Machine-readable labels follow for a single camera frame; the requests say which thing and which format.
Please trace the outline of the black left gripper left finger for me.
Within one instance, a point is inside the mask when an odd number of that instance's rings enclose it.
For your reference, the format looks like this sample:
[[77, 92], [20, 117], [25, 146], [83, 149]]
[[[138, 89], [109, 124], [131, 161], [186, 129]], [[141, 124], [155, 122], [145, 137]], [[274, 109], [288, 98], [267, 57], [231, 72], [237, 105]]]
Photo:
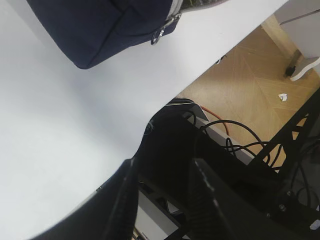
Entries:
[[129, 240], [138, 211], [138, 170], [126, 159], [83, 206], [37, 240]]

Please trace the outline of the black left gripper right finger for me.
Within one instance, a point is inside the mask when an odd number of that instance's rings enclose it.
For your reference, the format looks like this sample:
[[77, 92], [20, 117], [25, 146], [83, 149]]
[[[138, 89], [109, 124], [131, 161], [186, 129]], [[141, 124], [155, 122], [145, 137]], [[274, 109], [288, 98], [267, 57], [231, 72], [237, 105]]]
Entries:
[[259, 211], [201, 158], [191, 160], [191, 229], [197, 240], [311, 240], [313, 211], [293, 196]]

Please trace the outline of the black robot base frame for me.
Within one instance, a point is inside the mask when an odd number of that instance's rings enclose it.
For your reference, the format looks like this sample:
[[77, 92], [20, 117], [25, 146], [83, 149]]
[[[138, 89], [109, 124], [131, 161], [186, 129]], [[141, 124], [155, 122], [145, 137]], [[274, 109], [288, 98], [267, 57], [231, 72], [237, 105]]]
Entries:
[[195, 238], [191, 226], [191, 161], [203, 159], [239, 196], [259, 211], [293, 196], [312, 210], [312, 239], [320, 237], [320, 93], [316, 91], [252, 160], [249, 145], [215, 141], [203, 123], [173, 99], [158, 111], [136, 153], [139, 189], [177, 226], [168, 238]]

